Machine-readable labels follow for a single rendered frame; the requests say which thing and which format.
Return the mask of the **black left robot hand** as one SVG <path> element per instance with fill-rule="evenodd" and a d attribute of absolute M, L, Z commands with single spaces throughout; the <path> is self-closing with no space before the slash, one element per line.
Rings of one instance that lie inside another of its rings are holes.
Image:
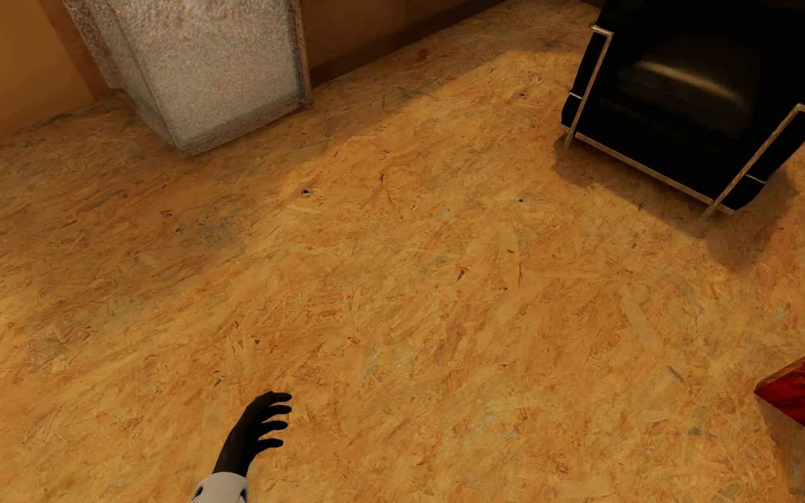
<path fill-rule="evenodd" d="M 288 415 L 292 399 L 288 393 L 268 391 L 256 397 L 244 410 L 233 426 L 213 469 L 213 474 L 229 473 L 246 477 L 255 457 L 268 449 L 283 446 L 284 441 L 267 438 L 269 433 L 283 430 L 288 422 L 274 417 Z"/>

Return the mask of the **grey speckled stone cabinet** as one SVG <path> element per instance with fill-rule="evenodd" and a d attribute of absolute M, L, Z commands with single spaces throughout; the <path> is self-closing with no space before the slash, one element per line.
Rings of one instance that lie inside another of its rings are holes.
<path fill-rule="evenodd" d="M 299 0 L 61 0 L 106 83 L 184 157 L 313 105 Z"/>

